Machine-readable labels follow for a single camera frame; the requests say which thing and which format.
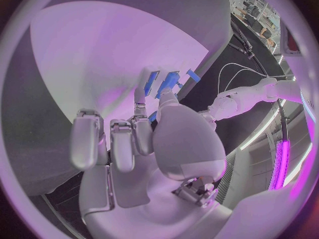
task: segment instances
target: white robotic arm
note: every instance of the white robotic arm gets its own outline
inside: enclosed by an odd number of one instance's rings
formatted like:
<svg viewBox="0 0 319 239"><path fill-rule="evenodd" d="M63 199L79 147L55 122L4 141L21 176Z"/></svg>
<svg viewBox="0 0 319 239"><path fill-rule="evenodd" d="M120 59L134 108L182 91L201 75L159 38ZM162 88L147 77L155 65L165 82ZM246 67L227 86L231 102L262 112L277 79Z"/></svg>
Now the white robotic arm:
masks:
<svg viewBox="0 0 319 239"><path fill-rule="evenodd" d="M239 87L218 94L208 110L199 113L209 122L214 122L247 112L260 101L275 102L278 98L302 103L296 81L266 77L252 87Z"/></svg>

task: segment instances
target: white cable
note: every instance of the white cable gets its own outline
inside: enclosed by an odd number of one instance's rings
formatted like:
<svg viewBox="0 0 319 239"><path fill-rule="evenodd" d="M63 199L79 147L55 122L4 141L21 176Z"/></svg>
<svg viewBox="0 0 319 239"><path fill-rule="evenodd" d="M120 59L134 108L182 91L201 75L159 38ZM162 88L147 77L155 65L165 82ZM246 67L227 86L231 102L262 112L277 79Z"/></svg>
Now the white cable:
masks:
<svg viewBox="0 0 319 239"><path fill-rule="evenodd" d="M264 77L286 77L286 76L293 76L293 74L285 74L285 75L269 76L269 75L265 75L265 74L262 74L262 73L258 73L258 72L256 72L255 70L253 70L253 69L251 69L251 68L249 68L249 67L246 67L246 66L240 65L240 64L236 64L236 63L228 63L228 64L225 64L225 65L222 67L222 69L220 70L220 72L219 72L219 75L218 75L218 84L217 84L217 94L219 94L219 93L220 93L220 92L219 92L219 89L220 89L220 78L221 78L221 73L222 73L222 71L224 70L224 68L225 68L226 66L228 66L228 65L237 65L237 66L240 66L240 67L244 68L245 70L255 72L255 73L257 73L257 74L259 74L259 75L261 75L261 76L264 76ZM238 71L238 72L235 74L235 76L234 76L234 77L230 80L230 82L228 83L227 87L229 86L229 84L231 83L231 81L232 81L232 80L233 80L233 79L237 76L237 74L238 74L239 72L241 72L241 71L244 71L244 70L240 70L240 71Z"/></svg>

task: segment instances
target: purple led strip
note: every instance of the purple led strip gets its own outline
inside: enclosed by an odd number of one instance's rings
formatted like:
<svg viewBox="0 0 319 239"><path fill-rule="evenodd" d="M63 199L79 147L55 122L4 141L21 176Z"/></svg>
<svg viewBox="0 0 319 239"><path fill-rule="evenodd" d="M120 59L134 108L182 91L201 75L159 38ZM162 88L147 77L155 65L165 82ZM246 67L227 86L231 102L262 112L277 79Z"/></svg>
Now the purple led strip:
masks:
<svg viewBox="0 0 319 239"><path fill-rule="evenodd" d="M290 141L278 142L274 171L268 190L278 190L283 187L286 178L290 153Z"/></svg>

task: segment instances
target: robotic hand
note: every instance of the robotic hand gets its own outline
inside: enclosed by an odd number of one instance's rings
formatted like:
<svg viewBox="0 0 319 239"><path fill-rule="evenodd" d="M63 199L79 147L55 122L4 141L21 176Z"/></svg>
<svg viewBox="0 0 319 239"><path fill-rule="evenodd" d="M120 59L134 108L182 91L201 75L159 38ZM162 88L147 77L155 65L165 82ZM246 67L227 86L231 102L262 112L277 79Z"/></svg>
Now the robotic hand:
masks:
<svg viewBox="0 0 319 239"><path fill-rule="evenodd" d="M239 87L218 94L208 110L199 112L206 119L219 121L251 110L260 101L278 99L276 78L266 77L252 87Z"/></svg>

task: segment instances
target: purple light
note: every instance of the purple light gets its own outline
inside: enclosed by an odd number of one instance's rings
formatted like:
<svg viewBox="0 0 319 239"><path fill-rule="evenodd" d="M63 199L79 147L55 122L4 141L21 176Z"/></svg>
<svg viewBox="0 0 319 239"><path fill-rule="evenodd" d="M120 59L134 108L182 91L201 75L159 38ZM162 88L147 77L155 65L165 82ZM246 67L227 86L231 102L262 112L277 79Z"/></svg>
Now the purple light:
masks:
<svg viewBox="0 0 319 239"><path fill-rule="evenodd" d="M274 171L268 190L278 190L283 187L286 178L290 152L290 141L278 142Z"/></svg>

